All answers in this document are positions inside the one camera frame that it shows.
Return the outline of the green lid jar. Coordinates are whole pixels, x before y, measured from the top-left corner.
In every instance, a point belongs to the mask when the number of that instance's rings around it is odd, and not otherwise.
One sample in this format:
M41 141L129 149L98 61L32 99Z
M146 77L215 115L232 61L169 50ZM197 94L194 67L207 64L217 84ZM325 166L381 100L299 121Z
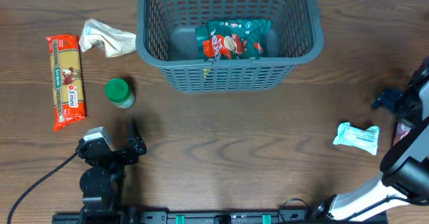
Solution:
M130 85L122 78L114 78L105 85L105 95L120 109L128 109L135 102L135 94Z

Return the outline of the light blue tissue pack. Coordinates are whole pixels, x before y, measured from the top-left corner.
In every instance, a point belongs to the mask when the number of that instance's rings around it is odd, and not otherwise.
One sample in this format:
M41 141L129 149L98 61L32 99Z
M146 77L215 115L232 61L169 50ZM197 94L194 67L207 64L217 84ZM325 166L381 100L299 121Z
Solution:
M378 137L378 126L371 126L362 130L353 127L349 122L344 122L338 126L333 144L356 147L375 156L378 148Z

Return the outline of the beige pouch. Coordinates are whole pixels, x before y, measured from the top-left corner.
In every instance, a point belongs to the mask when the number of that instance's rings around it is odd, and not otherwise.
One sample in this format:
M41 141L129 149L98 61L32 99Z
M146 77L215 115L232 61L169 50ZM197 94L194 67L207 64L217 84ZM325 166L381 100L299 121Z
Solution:
M96 19L84 23L78 43L82 52L93 46L104 50L107 58L114 58L136 51L136 35L113 28Z

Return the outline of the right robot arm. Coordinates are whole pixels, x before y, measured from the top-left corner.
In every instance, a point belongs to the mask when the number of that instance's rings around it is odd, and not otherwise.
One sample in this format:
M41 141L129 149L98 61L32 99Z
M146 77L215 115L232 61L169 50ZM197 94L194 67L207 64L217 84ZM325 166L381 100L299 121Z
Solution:
M428 60L413 73L406 90L387 88L371 107L391 111L410 131L384 155L375 178L321 203L314 219L362 222L401 205L428 205Z

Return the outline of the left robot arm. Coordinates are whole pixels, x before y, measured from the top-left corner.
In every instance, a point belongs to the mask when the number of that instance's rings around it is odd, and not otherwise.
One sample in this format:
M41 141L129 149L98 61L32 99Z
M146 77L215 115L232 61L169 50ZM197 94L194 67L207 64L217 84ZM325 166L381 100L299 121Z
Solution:
M104 127L86 132L79 140L76 153L90 168L80 178L83 208L81 223L139 223L135 207L121 204L127 173L125 167L139 162L147 147L132 120L127 134L127 146L113 151L111 138Z

